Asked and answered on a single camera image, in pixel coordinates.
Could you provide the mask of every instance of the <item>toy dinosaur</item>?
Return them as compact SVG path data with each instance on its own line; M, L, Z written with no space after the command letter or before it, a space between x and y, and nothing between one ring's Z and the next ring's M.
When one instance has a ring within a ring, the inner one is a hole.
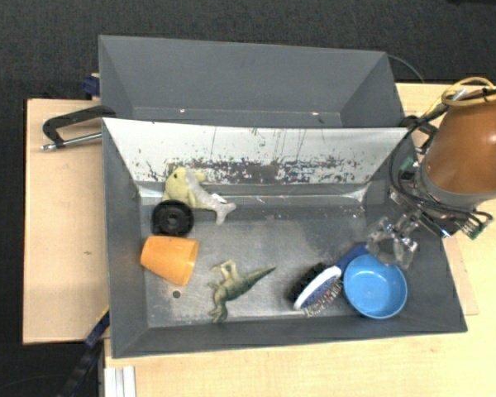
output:
M213 316L213 323L222 323L228 317L226 301L231 301L250 290L260 279L267 276L275 269L275 266L268 269L258 270L251 274L242 275L237 269L234 261L225 261L214 266L212 272L221 272L224 276L222 282L210 282L209 286L215 290L213 302L215 309L209 314Z
M217 213L217 225L221 225L229 212L236 209L234 203L222 203L214 198L200 183L206 175L193 172L189 168L176 168L165 181L165 191L162 201L178 200L186 203L190 208L205 208Z

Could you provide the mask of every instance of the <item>orange cup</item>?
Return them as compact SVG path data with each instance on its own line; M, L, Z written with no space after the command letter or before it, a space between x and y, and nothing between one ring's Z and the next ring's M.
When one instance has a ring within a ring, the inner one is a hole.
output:
M197 240L151 236L141 251L141 265L176 285L186 285L193 273L197 254Z

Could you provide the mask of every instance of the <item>yellow plush toy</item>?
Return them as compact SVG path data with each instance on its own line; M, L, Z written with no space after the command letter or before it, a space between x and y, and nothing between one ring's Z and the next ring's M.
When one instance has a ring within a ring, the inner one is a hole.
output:
M205 181L207 178L203 172L193 172L193 175L199 183ZM178 200L186 203L190 208L208 208L197 201L194 192L189 188L185 168L176 168L165 181L165 191L162 201L165 200Z
M236 209L235 203L215 198L200 186L206 180L204 173L193 172L191 169L176 168L165 181L165 191L162 201L178 200L190 208L206 208L217 213L217 225L221 225L229 212Z

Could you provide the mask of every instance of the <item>black wheel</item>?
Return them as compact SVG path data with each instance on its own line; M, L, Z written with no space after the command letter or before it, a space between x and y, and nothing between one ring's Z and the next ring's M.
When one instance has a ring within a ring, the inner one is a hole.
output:
M165 200L152 212L151 231L153 234L185 237L194 225L191 208L178 200Z

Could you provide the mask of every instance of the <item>dark floor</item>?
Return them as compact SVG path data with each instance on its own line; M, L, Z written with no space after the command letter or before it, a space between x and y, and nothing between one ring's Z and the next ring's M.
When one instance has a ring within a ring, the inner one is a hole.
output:
M55 395L81 355L21 346L23 99L83 98L101 33L384 50L427 82L496 83L491 0L0 0L0 395ZM418 81L392 61L397 81Z

